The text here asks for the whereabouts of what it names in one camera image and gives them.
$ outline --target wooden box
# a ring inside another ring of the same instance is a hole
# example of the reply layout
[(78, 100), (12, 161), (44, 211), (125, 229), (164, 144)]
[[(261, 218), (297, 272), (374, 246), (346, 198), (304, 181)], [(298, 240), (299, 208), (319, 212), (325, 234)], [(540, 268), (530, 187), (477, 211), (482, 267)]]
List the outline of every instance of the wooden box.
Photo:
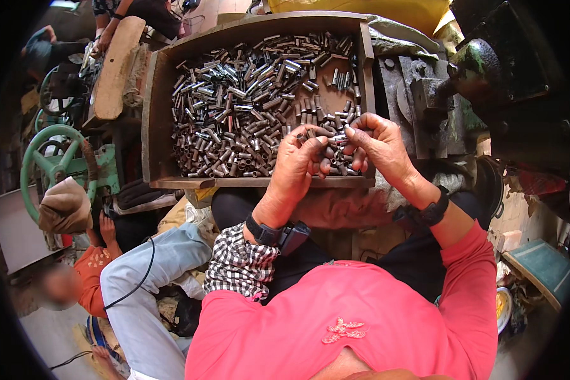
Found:
[[(254, 45), (266, 36), (321, 33), (326, 30), (338, 34), (353, 35), (359, 62), (358, 80), (362, 93), (363, 112), (375, 112), (374, 88), (371, 67), (374, 53), (371, 46), (367, 18), (358, 13), (339, 11), (296, 11), (274, 15), (251, 16), (242, 20), (216, 26), (206, 32), (184, 38), (152, 54), (148, 67), (148, 80), (142, 115), (142, 167), (144, 182), (153, 188), (206, 188), (206, 187), (266, 187), (270, 177), (264, 178), (184, 178), (179, 175), (176, 161), (171, 157), (174, 141), (171, 94), (177, 79), (176, 65), (188, 58), (198, 57), (213, 49), (230, 48), (239, 42)], [(342, 65), (341, 61), (333, 65)], [(317, 72), (317, 82), (326, 87), (321, 76), (334, 67), (327, 65)], [(321, 93), (328, 112), (342, 110), (346, 92), (335, 94), (327, 89)], [(296, 93), (296, 101), (307, 95)], [(334, 96), (341, 97), (338, 104), (330, 104)], [(289, 117), (292, 126), (295, 115)], [(363, 176), (328, 176), (313, 178), (312, 187), (373, 187), (375, 169), (372, 165)]]

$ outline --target red shirt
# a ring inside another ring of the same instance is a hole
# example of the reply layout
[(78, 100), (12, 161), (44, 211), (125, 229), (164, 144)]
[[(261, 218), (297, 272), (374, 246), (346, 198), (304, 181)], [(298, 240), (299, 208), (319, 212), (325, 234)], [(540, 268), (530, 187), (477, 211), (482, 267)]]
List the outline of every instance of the red shirt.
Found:
[(78, 303), (96, 317), (107, 318), (103, 310), (103, 298), (99, 286), (99, 275), (103, 268), (112, 262), (110, 252), (103, 247), (90, 246), (74, 264), (74, 269), (83, 278), (83, 294)]
[(386, 270), (321, 265), (262, 307), (218, 290), (202, 303), (186, 362), (191, 379), (308, 379), (345, 346), (376, 371), (487, 379), (497, 349), (496, 265), (477, 222), (441, 251), (439, 308)]

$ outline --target knee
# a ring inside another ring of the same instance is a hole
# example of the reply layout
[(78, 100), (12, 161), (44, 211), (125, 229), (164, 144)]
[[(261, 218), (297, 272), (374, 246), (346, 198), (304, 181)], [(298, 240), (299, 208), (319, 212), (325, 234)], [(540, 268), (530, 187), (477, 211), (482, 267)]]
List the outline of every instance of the knee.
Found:
[(220, 230), (242, 223), (259, 201), (254, 189), (221, 187), (211, 203), (213, 220)]
[(477, 197), (471, 192), (459, 192), (452, 194), (450, 200), (460, 207), (468, 216), (477, 219), (479, 225), (487, 230), (490, 225), (490, 215), (487, 215), (485, 206), (482, 205)]
[(132, 286), (137, 285), (136, 278), (137, 274), (126, 262), (126, 257), (109, 263), (99, 275), (104, 301), (114, 300), (128, 291), (127, 289), (132, 289)]

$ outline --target child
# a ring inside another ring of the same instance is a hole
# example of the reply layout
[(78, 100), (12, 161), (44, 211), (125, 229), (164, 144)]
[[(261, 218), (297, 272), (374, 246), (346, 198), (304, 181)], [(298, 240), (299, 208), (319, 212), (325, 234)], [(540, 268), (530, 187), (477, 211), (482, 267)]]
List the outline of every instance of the child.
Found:
[(114, 222), (103, 211), (99, 215), (99, 231), (106, 243), (92, 229), (87, 230), (90, 247), (74, 267), (55, 263), (43, 270), (35, 280), (39, 296), (58, 309), (66, 309), (78, 302), (89, 314), (107, 318), (99, 286), (101, 271), (122, 251), (116, 241)]

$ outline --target pants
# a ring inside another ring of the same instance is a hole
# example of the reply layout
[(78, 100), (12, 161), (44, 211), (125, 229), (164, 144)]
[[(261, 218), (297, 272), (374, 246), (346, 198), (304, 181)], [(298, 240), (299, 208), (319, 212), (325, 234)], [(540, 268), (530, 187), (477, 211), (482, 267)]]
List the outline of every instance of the pants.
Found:
[(133, 0), (127, 10), (127, 16), (144, 19), (148, 26), (152, 26), (170, 40), (177, 37), (181, 24), (173, 18), (163, 0)]
[[(487, 229), (489, 216), (485, 215), (472, 193), (456, 193), (450, 199), (473, 219), (478, 219), (483, 229)], [(242, 223), (258, 202), (259, 196), (253, 189), (222, 187), (213, 195), (213, 219), (220, 230)], [(332, 258), (329, 254), (311, 239), (306, 240), (289, 256), (278, 256), (274, 261), (274, 278), (267, 285), (269, 295), (263, 304), (266, 305), (276, 294), (296, 284), (314, 267), (330, 260)], [(441, 260), (441, 247), (432, 234), (410, 236), (375, 264), (430, 302), (441, 294), (446, 268)]]
[(61, 42), (57, 41), (51, 45), (51, 55), (48, 57), (48, 63), (45, 72), (49, 72), (53, 67), (63, 62), (69, 62), (67, 57), (76, 53), (84, 53), (86, 44), (80, 42)]
[[(198, 227), (191, 223), (156, 236), (154, 244), (154, 261), (141, 288), (106, 312), (132, 370), (155, 379), (180, 380), (191, 339), (171, 337), (161, 323), (153, 294), (186, 270), (209, 261), (212, 250), (199, 235)], [(105, 305), (129, 293), (141, 282), (151, 256), (152, 243), (148, 241), (106, 266), (101, 272)]]

